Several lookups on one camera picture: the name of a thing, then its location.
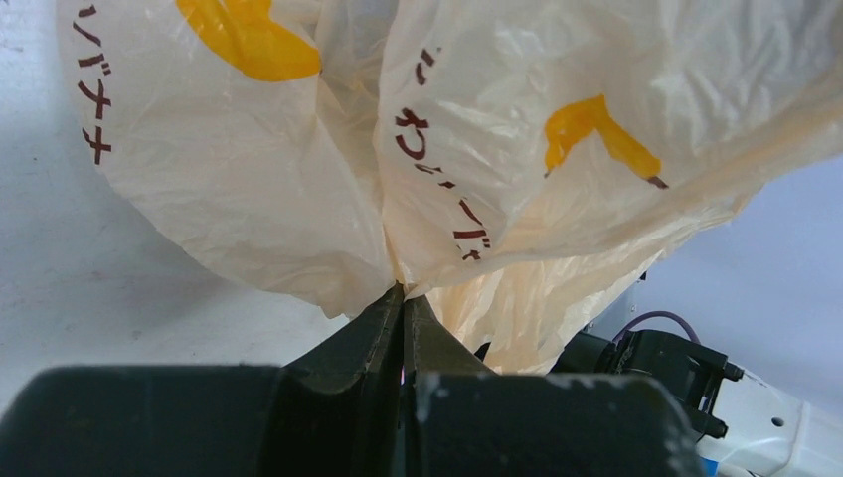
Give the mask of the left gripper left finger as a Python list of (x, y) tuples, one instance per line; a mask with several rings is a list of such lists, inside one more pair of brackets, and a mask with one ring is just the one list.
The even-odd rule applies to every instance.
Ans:
[(75, 366), (1, 420), (5, 476), (386, 476), (399, 408), (395, 286), (286, 366)]

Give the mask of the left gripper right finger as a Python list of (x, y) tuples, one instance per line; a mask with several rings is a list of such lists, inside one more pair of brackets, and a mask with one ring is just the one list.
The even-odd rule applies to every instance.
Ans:
[(409, 476), (701, 476), (678, 404), (656, 382), (500, 375), (435, 318), (404, 306)]

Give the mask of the beige plastic bag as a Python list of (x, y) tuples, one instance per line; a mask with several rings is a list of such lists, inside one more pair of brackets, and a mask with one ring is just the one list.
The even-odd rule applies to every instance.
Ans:
[(224, 278), (395, 284), (547, 371), (656, 260), (842, 150), (838, 1), (60, 1), (98, 171)]

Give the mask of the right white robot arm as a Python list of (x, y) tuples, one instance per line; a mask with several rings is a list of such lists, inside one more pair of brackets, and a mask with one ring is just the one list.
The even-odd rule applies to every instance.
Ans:
[(612, 342), (580, 332), (552, 370), (655, 380), (688, 415), (699, 455), (726, 474), (842, 473), (840, 418), (689, 339), (641, 330)]

